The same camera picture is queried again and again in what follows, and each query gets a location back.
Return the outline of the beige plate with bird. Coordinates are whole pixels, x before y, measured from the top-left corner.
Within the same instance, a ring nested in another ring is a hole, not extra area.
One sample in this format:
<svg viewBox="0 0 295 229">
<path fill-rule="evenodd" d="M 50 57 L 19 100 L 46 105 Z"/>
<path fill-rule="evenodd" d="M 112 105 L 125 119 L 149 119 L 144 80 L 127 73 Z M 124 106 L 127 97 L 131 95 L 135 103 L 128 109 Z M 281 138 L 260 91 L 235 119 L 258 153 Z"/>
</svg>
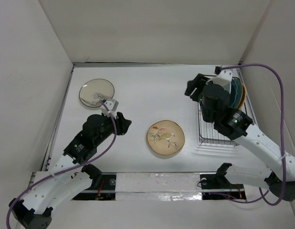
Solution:
<svg viewBox="0 0 295 229">
<path fill-rule="evenodd" d="M 185 134 L 176 122 L 161 120 L 148 129 L 147 142 L 155 153 L 170 156 L 183 148 Z"/>
</svg>

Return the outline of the light blue flower plate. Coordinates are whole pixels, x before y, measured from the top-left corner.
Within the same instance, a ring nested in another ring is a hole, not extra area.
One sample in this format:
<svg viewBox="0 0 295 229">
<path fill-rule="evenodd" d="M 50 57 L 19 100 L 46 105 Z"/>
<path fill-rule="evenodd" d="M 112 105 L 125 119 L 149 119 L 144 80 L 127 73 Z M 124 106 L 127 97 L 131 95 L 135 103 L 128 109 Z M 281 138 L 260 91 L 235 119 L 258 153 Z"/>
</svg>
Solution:
<svg viewBox="0 0 295 229">
<path fill-rule="evenodd" d="M 242 95 L 243 95 L 242 82 L 239 79 L 234 79 L 233 86 L 234 86 L 233 108 L 237 108 L 241 102 Z"/>
</svg>

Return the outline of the orange woven wicker plate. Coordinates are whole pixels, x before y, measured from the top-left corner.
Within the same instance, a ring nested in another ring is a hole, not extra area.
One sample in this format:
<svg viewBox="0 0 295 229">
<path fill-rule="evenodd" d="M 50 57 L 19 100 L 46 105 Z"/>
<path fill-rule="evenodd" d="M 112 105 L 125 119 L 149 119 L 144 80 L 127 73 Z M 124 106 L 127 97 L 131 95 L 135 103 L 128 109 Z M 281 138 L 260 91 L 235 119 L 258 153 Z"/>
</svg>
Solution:
<svg viewBox="0 0 295 229">
<path fill-rule="evenodd" d="M 239 102 L 239 105 L 237 107 L 237 109 L 241 110 L 243 105 L 245 104 L 246 101 L 246 96 L 247 96 L 247 89 L 245 84 L 242 83 L 242 96 L 241 96 L 241 100 Z"/>
</svg>

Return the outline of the dark teal scalloped plate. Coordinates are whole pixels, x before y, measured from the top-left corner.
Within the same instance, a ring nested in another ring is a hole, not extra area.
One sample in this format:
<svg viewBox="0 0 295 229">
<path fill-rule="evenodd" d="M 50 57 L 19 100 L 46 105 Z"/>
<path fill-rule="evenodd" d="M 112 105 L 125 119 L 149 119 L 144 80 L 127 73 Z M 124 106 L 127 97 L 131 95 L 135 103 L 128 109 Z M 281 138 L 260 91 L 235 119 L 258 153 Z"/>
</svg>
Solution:
<svg viewBox="0 0 295 229">
<path fill-rule="evenodd" d="M 230 95 L 230 107 L 233 108 L 233 98 L 234 98 L 234 86 L 233 86 L 233 80 L 231 81 L 231 95 Z"/>
</svg>

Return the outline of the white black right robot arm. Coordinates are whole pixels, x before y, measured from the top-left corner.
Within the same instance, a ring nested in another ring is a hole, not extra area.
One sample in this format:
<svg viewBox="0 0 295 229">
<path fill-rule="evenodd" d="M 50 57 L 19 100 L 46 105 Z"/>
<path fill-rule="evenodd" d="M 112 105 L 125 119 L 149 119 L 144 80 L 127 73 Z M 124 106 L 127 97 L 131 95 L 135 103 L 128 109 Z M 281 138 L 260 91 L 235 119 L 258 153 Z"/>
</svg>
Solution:
<svg viewBox="0 0 295 229">
<path fill-rule="evenodd" d="M 265 163 L 266 169 L 243 168 L 223 163 L 212 178 L 220 187 L 247 184 L 270 191 L 279 200 L 295 200 L 295 157 L 265 135 L 253 119 L 230 106 L 230 93 L 219 76 L 198 74 L 187 82 L 185 95 L 200 105 L 203 120 L 220 134 L 243 146 Z"/>
</svg>

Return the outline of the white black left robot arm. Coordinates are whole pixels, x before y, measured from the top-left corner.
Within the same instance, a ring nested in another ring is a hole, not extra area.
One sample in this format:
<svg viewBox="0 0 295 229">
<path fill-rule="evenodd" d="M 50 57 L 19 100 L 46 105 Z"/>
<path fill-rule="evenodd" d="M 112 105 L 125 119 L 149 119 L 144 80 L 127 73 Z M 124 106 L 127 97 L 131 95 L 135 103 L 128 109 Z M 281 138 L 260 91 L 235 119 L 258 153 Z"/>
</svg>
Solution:
<svg viewBox="0 0 295 229">
<path fill-rule="evenodd" d="M 71 200 L 87 188 L 98 188 L 102 172 L 92 162 L 104 153 L 97 155 L 97 147 L 111 135 L 125 135 L 131 123 L 121 112 L 89 116 L 49 175 L 10 202 L 6 227 L 11 227 L 10 217 L 14 216 L 26 229 L 46 229 L 59 204 Z"/>
</svg>

